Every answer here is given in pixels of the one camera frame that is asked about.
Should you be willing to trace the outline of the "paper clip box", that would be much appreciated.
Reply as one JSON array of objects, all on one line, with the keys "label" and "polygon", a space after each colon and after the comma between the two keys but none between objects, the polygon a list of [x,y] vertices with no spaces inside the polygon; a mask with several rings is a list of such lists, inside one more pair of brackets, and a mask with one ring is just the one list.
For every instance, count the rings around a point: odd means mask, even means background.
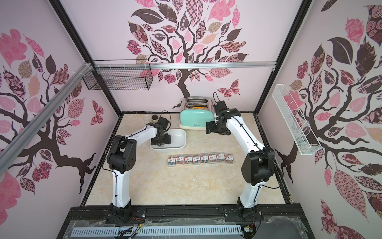
[{"label": "paper clip box", "polygon": [[201,156],[199,154],[192,155],[193,165],[201,164]]},{"label": "paper clip box", "polygon": [[216,157],[218,163],[225,163],[225,154],[223,152],[218,152]]},{"label": "paper clip box", "polygon": [[209,163],[217,163],[217,155],[215,153],[209,153]]},{"label": "paper clip box", "polygon": [[184,156],[184,165],[192,165],[193,164],[193,156],[185,155]]},{"label": "paper clip box", "polygon": [[226,164],[233,164],[234,163],[234,157],[231,153],[226,153],[225,155],[225,163]]},{"label": "paper clip box", "polygon": [[176,156],[176,165],[184,165],[184,156],[183,155],[177,155]]},{"label": "paper clip box", "polygon": [[176,166],[176,157],[173,156],[173,155],[170,155],[170,156],[168,157],[168,160],[167,160],[167,165],[168,165],[169,167],[174,167],[174,166]]},{"label": "paper clip box", "polygon": [[209,155],[204,153],[200,155],[201,158],[201,164],[209,164]]}]

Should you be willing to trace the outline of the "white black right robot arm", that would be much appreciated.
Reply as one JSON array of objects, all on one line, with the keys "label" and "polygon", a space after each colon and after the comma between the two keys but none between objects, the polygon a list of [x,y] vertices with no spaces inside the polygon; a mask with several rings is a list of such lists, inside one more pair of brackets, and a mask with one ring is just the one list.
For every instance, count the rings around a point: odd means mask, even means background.
[{"label": "white black right robot arm", "polygon": [[206,123],[206,133],[234,135],[246,154],[241,166],[246,184],[238,198],[238,216],[242,220],[259,219],[258,198],[275,171],[274,150],[257,140],[236,108],[229,109],[225,101],[216,102],[213,108],[215,119]]}]

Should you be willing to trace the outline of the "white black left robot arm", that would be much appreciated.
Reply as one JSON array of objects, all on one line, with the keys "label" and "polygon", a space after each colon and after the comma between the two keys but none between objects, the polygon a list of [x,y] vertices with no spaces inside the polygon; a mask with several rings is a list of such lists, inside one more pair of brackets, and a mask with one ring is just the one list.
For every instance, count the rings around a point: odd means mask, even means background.
[{"label": "white black left robot arm", "polygon": [[158,120],[147,123],[137,132],[114,137],[107,163],[114,174],[114,199],[110,204],[110,213],[116,220],[125,223],[132,218],[128,187],[131,169],[136,163],[137,148],[147,141],[157,146],[170,144],[171,136],[167,133],[170,126],[168,119],[159,117]]}]

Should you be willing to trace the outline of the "white plastic storage box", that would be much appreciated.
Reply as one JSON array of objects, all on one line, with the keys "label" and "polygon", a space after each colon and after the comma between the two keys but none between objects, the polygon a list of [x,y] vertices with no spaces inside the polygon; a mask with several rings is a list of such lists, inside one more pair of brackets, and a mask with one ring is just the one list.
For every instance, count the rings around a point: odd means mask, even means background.
[{"label": "white plastic storage box", "polygon": [[150,148],[156,153],[168,153],[181,151],[186,147],[187,135],[183,129],[170,129],[167,133],[171,137],[170,144],[164,144],[161,146],[150,145]]}]

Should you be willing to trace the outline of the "black-lidded spice jar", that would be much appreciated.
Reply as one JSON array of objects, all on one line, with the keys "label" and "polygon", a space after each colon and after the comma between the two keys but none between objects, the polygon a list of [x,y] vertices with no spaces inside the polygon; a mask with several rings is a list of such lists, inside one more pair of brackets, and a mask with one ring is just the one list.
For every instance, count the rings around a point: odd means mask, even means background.
[{"label": "black-lidded spice jar", "polygon": [[158,121],[158,115],[152,115],[152,122],[156,123]]}]

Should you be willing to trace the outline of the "mint green toaster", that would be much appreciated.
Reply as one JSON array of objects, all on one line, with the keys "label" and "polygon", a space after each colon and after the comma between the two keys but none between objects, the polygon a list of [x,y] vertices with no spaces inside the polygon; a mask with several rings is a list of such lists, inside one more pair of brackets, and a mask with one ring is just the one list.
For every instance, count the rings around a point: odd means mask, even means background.
[{"label": "mint green toaster", "polygon": [[182,100],[179,127],[205,130],[206,123],[215,120],[213,101],[207,97],[186,97]]}]

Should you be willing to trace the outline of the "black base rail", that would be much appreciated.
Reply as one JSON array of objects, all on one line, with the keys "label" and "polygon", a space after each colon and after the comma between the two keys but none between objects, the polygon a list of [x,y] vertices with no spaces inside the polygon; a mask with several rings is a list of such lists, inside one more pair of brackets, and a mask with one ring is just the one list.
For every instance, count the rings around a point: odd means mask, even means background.
[{"label": "black base rail", "polygon": [[176,236],[164,239],[312,239],[314,234],[299,204],[260,204],[260,218],[242,220],[237,205],[132,205],[132,218],[121,222],[111,216],[110,205],[70,209],[58,238],[69,239],[74,227],[239,225],[243,235]]}]

